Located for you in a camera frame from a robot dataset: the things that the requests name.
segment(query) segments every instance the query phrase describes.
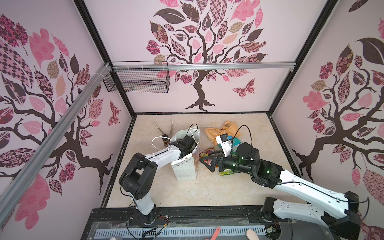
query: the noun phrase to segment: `white cable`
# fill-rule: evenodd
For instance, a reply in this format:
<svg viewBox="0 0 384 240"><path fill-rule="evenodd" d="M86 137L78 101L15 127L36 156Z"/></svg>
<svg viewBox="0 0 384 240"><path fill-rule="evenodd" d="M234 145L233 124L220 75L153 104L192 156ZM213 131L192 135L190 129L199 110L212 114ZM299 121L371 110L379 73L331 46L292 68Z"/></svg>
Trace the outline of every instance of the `white cable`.
<svg viewBox="0 0 384 240"><path fill-rule="evenodd" d="M152 146L153 146L154 148L156 148L156 149L158 149L158 150L162 150L162 149L160 149L160 148L157 148L157 147L155 147L155 146L153 145L153 140L155 140L156 138L166 138L166 139L169 139L169 140L171 140L169 137L163 137L163 136L154 137L154 138L152 139L152 142L151 142L151 144L152 144Z"/></svg>

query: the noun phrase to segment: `ventilation grille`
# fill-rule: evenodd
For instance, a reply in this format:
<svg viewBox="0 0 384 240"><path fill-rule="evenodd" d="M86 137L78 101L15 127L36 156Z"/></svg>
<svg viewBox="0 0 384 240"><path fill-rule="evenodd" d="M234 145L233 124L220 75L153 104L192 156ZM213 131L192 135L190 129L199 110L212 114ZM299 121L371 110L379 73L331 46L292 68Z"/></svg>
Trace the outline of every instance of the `ventilation grille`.
<svg viewBox="0 0 384 240"><path fill-rule="evenodd" d="M265 235L265 226L227 226L220 227L219 236L245 236L248 229L252 229L257 235ZM141 237L152 228L130 228L130 232L135 237ZM157 228L156 232L149 233L146 237L153 237L161 228ZM166 228L156 238L161 237L209 237L214 234L216 227L170 227ZM125 228L119 229L97 229L95 239L104 239L111 237L133 238Z"/></svg>

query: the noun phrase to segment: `metal frame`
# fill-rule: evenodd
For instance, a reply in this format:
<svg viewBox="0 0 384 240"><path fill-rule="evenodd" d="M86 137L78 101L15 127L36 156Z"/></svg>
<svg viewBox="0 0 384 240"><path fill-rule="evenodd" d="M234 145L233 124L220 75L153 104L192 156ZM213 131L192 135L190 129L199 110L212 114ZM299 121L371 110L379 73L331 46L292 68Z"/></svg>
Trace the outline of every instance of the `metal frame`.
<svg viewBox="0 0 384 240"><path fill-rule="evenodd" d="M47 161L57 144L62 140L65 132L75 120L80 110L84 107L87 100L91 97L99 83L110 71L108 63L99 67L92 76L88 84L84 87L81 94L59 120L52 132L47 136L43 143L37 148L31 159L24 165L20 173L0 197L0 225L5 222L9 214L15 208L20 198L29 188L41 167Z"/></svg>

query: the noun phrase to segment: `black cable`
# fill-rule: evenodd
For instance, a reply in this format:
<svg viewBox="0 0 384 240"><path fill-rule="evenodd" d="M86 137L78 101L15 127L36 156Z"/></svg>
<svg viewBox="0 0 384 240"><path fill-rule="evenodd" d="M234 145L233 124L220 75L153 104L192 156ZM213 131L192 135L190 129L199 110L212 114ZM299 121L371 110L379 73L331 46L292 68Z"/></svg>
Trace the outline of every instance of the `black cable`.
<svg viewBox="0 0 384 240"><path fill-rule="evenodd" d="M241 128L242 126L246 126L246 127L248 128L249 137L251 138L251 146L252 146L252 134L251 134L251 130L249 130L249 127L248 127L247 125L241 125L241 126L239 127L239 129L237 129L237 132L235 133L235 135L234 135L233 138L232 138L232 142L231 142L231 155L230 155L231 157L232 157L233 140L235 139L237 133L239 132L239 130L240 130L240 128Z"/></svg>

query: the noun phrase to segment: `black frame edge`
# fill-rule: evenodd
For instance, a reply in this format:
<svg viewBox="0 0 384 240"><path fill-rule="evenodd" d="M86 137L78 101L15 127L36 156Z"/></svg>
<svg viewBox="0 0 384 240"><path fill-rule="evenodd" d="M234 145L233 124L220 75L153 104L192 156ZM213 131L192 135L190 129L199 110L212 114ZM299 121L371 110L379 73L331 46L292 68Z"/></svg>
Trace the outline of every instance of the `black frame edge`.
<svg viewBox="0 0 384 240"><path fill-rule="evenodd" d="M110 67L112 68L113 63L112 63L111 59L109 58L107 49L105 48L105 46L101 40L101 37L100 37L100 35L96 29L96 26L95 26L95 24L91 18L91 15L89 14L89 11L87 9L87 6L85 5L84 0L73 0L73 1L74 1L75 5L76 5L76 7L80 13L85 25L87 26L87 29L88 29L88 31L89 31L89 33L90 33L90 35L94 41L99 53L100 53L101 58L103 59L104 62L109 63ZM125 106L127 107L129 114L131 115L131 117L134 117L135 111L133 110L133 107L132 107L131 103L129 102L127 94L123 90L123 87L121 85L121 82L120 82L117 74L113 70L110 73L111 73L112 78L116 79L115 80L116 87L119 90L121 98L122 98Z"/></svg>
<svg viewBox="0 0 384 240"><path fill-rule="evenodd" d="M288 76L285 78L284 83L282 84L278 94L276 95L275 99L273 100L273 103L268 111L269 114L273 114L273 112L276 110L279 102L283 98L285 92L287 91L289 85L291 84L293 78L295 77L299 67L303 63L305 57L307 56L309 50L311 49L314 41L316 40L317 36L319 35L321 29L323 28L324 24L326 23L329 15L331 14L333 8L335 7L338 0L328 0L325 4L323 10L320 13L319 18L317 19L315 25L313 26L311 33L309 34L307 40L305 41L303 48L300 50L300 53L296 59L296 65L291 71Z"/></svg>
<svg viewBox="0 0 384 240"><path fill-rule="evenodd" d="M136 117L137 117L137 115L132 118L131 123L129 124L129 129L128 129L127 134L124 138L123 144L122 144L121 149L120 149L119 156L116 160L116 163L114 165L114 169L113 169L112 174L111 174L111 178L109 179L107 189L105 190L105 193L104 193L103 200L101 202L101 208L107 207L109 197L111 196L113 185L115 183L115 180L116 180L118 172L119 172L122 158L124 157L125 150L127 149L127 146L128 146L129 138L131 137L131 133L132 133L133 127L135 125Z"/></svg>
<svg viewBox="0 0 384 240"><path fill-rule="evenodd" d="M285 144L285 142L284 142L284 140L283 140L283 137L281 136L280 131L279 131L279 129L277 128L276 123L275 123L275 121L274 121L273 118L272 118L272 115L269 114L269 113L267 113L267 116L268 116L268 118L269 118L269 121L271 122L271 125L272 125L273 130L275 131L275 134L276 134L276 136L277 136L277 139L279 140L280 145L281 145L281 147L283 148L283 151L284 151L284 153L285 153L285 156L287 157L287 160L288 160L288 162L289 162L289 165L290 165L291 168L292 168L293 174L295 174L296 176L301 177L301 174L300 174L299 170L297 169L297 166L296 166L296 164L295 164L295 161L294 161L294 159L292 158L291 153L289 152L288 147L287 147L287 145Z"/></svg>

